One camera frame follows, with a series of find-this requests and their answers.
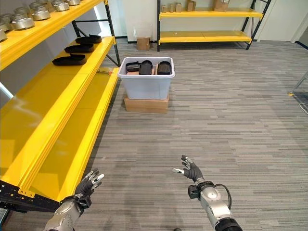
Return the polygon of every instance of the cardboard box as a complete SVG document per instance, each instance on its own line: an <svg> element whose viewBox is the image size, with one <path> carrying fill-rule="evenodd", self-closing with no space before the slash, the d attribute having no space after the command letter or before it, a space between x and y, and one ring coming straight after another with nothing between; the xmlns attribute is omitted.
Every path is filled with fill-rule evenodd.
<svg viewBox="0 0 308 231"><path fill-rule="evenodd" d="M229 0L214 0L213 11L226 12L228 9Z"/></svg>
<svg viewBox="0 0 308 231"><path fill-rule="evenodd" d="M166 114L168 112L169 96L165 100L131 100L126 96L124 102L128 112Z"/></svg>
<svg viewBox="0 0 308 231"><path fill-rule="evenodd" d="M175 12L182 12L182 4L181 3L176 3L175 5Z"/></svg>
<svg viewBox="0 0 308 231"><path fill-rule="evenodd" d="M148 51L150 49L150 38L137 38L137 50Z"/></svg>
<svg viewBox="0 0 308 231"><path fill-rule="evenodd" d="M169 6L169 10L170 10L170 13L173 13L174 12L174 4L170 4Z"/></svg>
<svg viewBox="0 0 308 231"><path fill-rule="evenodd" d="M193 1L188 1L188 3L187 3L187 11L193 11Z"/></svg>

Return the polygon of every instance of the yellow shelf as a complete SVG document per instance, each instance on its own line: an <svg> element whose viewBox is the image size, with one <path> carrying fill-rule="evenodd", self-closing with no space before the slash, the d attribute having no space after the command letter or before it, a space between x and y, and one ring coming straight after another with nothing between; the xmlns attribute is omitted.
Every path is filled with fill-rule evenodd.
<svg viewBox="0 0 308 231"><path fill-rule="evenodd" d="M8 39L0 43L0 70L100 2L102 0L83 0L80 5L70 6L68 11L52 12L50 19L35 21L31 29L8 32Z"/></svg>
<svg viewBox="0 0 308 231"><path fill-rule="evenodd" d="M115 68L111 76L94 76L34 178L32 192L55 201L74 194L116 87L118 70Z"/></svg>
<svg viewBox="0 0 308 231"><path fill-rule="evenodd" d="M242 31L162 31L160 43L168 42L251 42Z"/></svg>
<svg viewBox="0 0 308 231"><path fill-rule="evenodd" d="M82 66L50 63L0 110L1 180L20 194L34 196L30 184L114 43L95 44Z"/></svg>
<svg viewBox="0 0 308 231"><path fill-rule="evenodd" d="M256 12L250 8L228 8L227 12L212 11L212 8L196 8L196 11L186 11L185 8L182 12L166 12L160 13L161 18L186 18L186 17L256 17L260 20L263 14Z"/></svg>

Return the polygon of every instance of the black cable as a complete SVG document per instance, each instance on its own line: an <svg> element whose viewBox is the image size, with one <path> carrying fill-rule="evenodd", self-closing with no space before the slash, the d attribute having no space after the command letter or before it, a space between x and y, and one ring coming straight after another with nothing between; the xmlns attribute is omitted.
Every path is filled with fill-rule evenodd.
<svg viewBox="0 0 308 231"><path fill-rule="evenodd" d="M225 190L227 191L227 194L228 194L228 202L229 202L229 205L228 205L228 208L231 209L231 206L232 206L232 197L231 197L231 194L230 194L230 191L229 189L223 185L223 184L215 184L214 185L214 188L217 187L217 186L222 186L225 188Z"/></svg>

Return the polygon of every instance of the robotic arm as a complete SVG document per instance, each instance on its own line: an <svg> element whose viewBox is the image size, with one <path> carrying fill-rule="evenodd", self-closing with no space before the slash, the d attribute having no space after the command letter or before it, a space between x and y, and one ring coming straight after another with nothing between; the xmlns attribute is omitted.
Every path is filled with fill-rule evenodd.
<svg viewBox="0 0 308 231"><path fill-rule="evenodd" d="M86 208L91 205L91 194L101 185L104 174L97 169L91 171L76 187L75 195L60 202L60 207L47 222L44 231L74 231L74 224Z"/></svg>
<svg viewBox="0 0 308 231"><path fill-rule="evenodd" d="M227 187L222 184L214 185L213 182L206 181L198 166L189 157L182 155L181 159L185 168L183 170L174 168L172 171L194 181L195 185L188 187L188 195L191 199L198 198L213 229L215 231L243 231L235 219L232 218L230 212L232 200ZM227 190L229 206L222 201L219 191L215 188L217 186L223 186Z"/></svg>

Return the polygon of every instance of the striped carpet floor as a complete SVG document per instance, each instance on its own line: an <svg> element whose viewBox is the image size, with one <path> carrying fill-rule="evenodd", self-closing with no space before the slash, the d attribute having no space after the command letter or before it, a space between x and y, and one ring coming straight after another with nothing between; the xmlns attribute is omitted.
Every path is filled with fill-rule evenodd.
<svg viewBox="0 0 308 231"><path fill-rule="evenodd" d="M209 43L157 53L155 44L136 51L117 42L122 59L174 59L169 112L126 112L119 83L87 166L105 179L76 231L212 230L199 201L188 198L192 182L171 172L182 154L207 180L227 185L243 230L308 230L308 116L287 95L308 70L307 50L262 41L249 51ZM42 231L51 216L13 212L3 231Z"/></svg>

